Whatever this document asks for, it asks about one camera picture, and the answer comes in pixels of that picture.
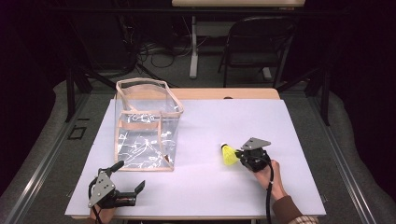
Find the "yellow shuttlecock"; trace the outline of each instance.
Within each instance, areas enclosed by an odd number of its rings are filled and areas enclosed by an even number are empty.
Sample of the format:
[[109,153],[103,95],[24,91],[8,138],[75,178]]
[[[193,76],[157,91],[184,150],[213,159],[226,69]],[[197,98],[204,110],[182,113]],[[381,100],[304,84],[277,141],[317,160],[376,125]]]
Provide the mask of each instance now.
[[239,159],[235,156],[236,150],[233,149],[232,147],[223,143],[223,144],[221,144],[221,150],[223,153],[224,164],[232,165],[232,164],[236,163],[237,161],[239,161]]

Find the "background desk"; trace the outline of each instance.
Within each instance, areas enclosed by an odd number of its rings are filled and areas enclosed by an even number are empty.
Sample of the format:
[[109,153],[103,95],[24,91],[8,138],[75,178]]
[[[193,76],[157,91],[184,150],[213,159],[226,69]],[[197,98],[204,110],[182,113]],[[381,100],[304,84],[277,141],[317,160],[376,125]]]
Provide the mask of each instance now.
[[[185,100],[190,98],[186,92],[191,92],[192,98],[207,99],[213,95],[212,98],[222,99],[240,95],[251,99]],[[301,211],[316,216],[326,214],[288,110],[284,102],[278,100],[276,91],[174,89],[174,93],[185,107],[178,126],[175,171],[113,174],[111,179],[120,191],[132,191],[146,180],[136,206],[118,209],[116,217],[162,220],[265,218],[265,190],[239,162],[233,166],[224,165],[219,147],[221,142],[227,142],[238,148],[252,136],[272,142],[266,149],[282,164],[285,188]],[[89,214],[89,183],[98,168],[114,163],[113,103],[107,109],[66,209],[68,216],[78,218]]]
[[[303,7],[305,0],[172,0],[174,7]],[[215,35],[227,35],[228,29],[231,27],[230,22],[221,22],[211,26],[220,26],[215,29]],[[198,51],[197,51],[197,36],[210,35],[205,31],[197,32],[197,21],[195,16],[192,16],[191,24],[192,35],[192,54],[191,54],[191,68],[190,78],[197,78],[198,66]]]

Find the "clear plastic bag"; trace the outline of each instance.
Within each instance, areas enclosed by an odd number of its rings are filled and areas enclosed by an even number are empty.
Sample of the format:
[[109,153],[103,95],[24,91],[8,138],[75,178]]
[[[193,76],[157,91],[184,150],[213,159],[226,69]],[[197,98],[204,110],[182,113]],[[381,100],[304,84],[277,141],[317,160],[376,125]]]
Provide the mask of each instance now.
[[116,87],[115,161],[124,161],[121,170],[173,171],[181,102],[164,81],[132,78]]

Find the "black metal frame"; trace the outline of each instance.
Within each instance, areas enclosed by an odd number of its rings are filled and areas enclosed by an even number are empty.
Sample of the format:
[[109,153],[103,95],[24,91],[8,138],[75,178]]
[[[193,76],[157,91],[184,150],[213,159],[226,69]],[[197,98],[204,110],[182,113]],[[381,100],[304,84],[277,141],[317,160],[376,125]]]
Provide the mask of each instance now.
[[[339,29],[338,34],[334,35],[332,43],[325,52],[321,63],[311,71],[294,80],[284,84],[277,89],[282,92],[299,83],[300,81],[311,77],[305,89],[307,96],[317,94],[320,87],[322,87],[320,115],[326,125],[330,125],[328,120],[328,103],[330,91],[330,77],[331,70],[343,48],[348,42],[348,37],[351,33],[350,22],[346,22],[346,17],[350,16],[351,7],[346,7],[343,10],[281,10],[272,8],[259,7],[172,7],[172,8],[78,8],[78,7],[44,7],[49,14],[76,14],[76,13],[102,13],[102,14],[118,14],[118,15],[139,15],[147,16],[152,14],[157,15],[172,15],[172,16],[227,16],[233,14],[235,16],[288,16],[296,18],[310,18],[315,20],[343,20],[343,26]],[[69,61],[70,70],[67,73],[67,89],[68,89],[68,117],[66,121],[74,115],[75,99],[74,99],[74,83],[76,82],[82,92],[91,92],[92,86],[86,79],[85,74],[96,78],[105,83],[107,86],[115,90],[115,83],[102,77],[101,75],[91,71],[87,68],[82,68],[78,62],[73,60],[72,55],[65,54],[67,61]]]

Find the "black chair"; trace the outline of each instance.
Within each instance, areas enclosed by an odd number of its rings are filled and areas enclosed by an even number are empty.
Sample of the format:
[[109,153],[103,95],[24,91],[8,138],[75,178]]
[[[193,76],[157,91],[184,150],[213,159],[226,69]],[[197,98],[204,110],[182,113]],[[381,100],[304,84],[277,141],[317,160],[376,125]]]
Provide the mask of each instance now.
[[273,87],[280,80],[285,49],[296,29],[295,20],[287,17],[249,17],[237,21],[230,29],[221,62],[224,66],[223,87],[228,67],[276,67]]

